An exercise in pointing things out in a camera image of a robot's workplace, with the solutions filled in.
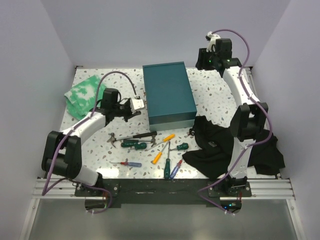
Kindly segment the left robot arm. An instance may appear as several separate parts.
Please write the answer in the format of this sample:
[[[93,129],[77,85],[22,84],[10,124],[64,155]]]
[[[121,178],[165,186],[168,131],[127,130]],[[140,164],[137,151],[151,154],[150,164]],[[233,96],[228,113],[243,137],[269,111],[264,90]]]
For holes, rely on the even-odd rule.
[[[48,176],[54,174],[82,183],[92,196],[103,192],[104,184],[99,181],[99,173],[82,163],[82,144],[114,118],[123,118],[127,122],[140,115],[145,108],[139,96],[128,98],[124,103],[118,97],[118,90],[106,88],[99,106],[90,110],[84,119],[62,132],[51,131],[48,134],[41,163],[42,170]]]

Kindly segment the small claw hammer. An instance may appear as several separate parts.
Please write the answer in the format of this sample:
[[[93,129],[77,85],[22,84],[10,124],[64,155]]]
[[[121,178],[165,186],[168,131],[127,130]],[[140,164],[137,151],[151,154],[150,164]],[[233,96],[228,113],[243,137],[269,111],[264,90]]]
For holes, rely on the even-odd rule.
[[[156,144],[156,136],[152,135],[150,140],[142,140],[143,143],[151,144],[153,147]]]

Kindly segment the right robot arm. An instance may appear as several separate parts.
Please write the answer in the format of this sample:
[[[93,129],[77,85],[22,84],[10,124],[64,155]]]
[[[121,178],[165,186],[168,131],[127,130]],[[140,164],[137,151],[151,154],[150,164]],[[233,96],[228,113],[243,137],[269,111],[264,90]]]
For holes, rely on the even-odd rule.
[[[261,103],[246,82],[246,73],[238,58],[232,57],[232,41],[217,34],[207,36],[207,48],[199,49],[196,68],[216,70],[227,83],[236,103],[230,122],[233,136],[231,161],[225,176],[212,185],[227,196],[238,195],[247,186],[247,168],[252,148],[263,131],[269,107]]]

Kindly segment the teal drawer box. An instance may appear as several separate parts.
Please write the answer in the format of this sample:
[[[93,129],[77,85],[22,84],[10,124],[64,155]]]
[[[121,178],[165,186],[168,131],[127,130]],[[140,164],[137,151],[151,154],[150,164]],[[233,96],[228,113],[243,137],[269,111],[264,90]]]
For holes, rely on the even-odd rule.
[[[197,107],[185,63],[142,66],[150,131],[190,128]]]

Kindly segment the large black-handled hammer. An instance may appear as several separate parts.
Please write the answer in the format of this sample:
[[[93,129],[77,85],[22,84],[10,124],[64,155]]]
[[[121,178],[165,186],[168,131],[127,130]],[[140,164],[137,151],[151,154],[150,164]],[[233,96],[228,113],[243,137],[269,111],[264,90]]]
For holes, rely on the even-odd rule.
[[[115,133],[112,132],[110,133],[110,138],[107,140],[108,143],[111,143],[111,145],[113,147],[115,146],[115,142],[116,141],[120,141],[120,140],[131,140],[131,139],[140,139],[140,138],[146,138],[146,137],[151,137],[152,135],[157,135],[158,133],[156,131],[152,131],[152,132],[146,132],[146,133],[139,133],[136,135],[131,135],[131,136],[125,136],[125,137],[115,137]]]

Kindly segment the yellow screwdriver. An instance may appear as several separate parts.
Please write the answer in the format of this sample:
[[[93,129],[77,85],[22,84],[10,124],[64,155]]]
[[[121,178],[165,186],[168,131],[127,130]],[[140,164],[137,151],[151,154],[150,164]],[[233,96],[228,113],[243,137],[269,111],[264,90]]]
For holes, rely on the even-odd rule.
[[[162,148],[162,150],[156,155],[156,157],[155,157],[155,158],[153,159],[153,161],[151,162],[152,164],[155,165],[155,164],[159,161],[159,159],[161,158],[164,150],[166,149],[166,147],[167,147],[169,144],[170,144],[170,141],[168,141],[168,142],[164,145],[164,147]]]
[[[154,146],[151,146],[150,148],[146,149],[145,151],[149,151],[155,147],[157,147],[158,145],[161,145],[162,143],[166,143],[168,141],[170,141],[171,139],[173,139],[176,135],[173,133],[173,134],[170,134],[169,136],[165,137],[162,141],[160,141],[159,143],[156,143]]]

